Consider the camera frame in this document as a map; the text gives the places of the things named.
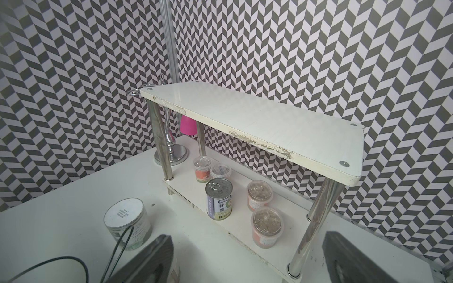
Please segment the white lid seed jar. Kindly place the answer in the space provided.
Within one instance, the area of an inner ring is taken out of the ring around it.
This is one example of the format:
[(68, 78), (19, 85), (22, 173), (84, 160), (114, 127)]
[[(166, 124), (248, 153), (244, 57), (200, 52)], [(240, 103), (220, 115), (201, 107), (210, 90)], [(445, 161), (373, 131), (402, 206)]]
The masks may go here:
[(152, 225), (145, 205), (138, 198), (118, 201), (107, 210), (103, 220), (115, 240), (119, 240), (128, 227), (133, 228), (130, 238), (128, 239), (130, 234), (130, 230), (128, 230), (122, 239), (122, 244), (126, 245), (126, 250), (139, 248), (152, 233)]

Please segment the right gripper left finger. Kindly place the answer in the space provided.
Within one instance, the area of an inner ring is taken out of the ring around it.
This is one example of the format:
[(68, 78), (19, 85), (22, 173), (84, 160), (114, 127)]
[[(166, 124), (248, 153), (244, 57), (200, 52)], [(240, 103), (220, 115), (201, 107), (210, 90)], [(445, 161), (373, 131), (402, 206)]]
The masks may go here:
[(159, 235), (107, 283), (166, 283), (171, 271), (174, 246), (170, 235)]

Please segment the small cup red contents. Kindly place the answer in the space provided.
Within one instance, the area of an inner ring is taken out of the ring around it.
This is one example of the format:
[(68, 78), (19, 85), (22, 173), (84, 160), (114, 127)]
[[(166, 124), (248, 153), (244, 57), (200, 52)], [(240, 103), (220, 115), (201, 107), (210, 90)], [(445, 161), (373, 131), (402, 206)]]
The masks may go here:
[(193, 161), (196, 180), (206, 183), (211, 179), (212, 160), (207, 156), (200, 156)]

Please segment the tin can pull-tab lid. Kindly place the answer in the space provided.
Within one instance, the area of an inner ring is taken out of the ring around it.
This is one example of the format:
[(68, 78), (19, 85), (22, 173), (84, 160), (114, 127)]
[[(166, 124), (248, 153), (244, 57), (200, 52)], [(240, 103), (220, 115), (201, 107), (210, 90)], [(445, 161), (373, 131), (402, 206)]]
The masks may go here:
[(221, 221), (230, 216), (232, 212), (232, 191), (233, 185), (228, 179), (215, 178), (206, 184), (206, 212), (211, 219)]

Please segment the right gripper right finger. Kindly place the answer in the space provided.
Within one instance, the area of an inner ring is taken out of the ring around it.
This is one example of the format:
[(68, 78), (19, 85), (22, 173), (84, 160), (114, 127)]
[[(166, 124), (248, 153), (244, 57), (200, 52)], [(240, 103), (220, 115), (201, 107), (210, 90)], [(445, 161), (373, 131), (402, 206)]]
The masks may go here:
[(333, 283), (396, 281), (338, 232), (326, 232), (322, 248), (329, 277)]

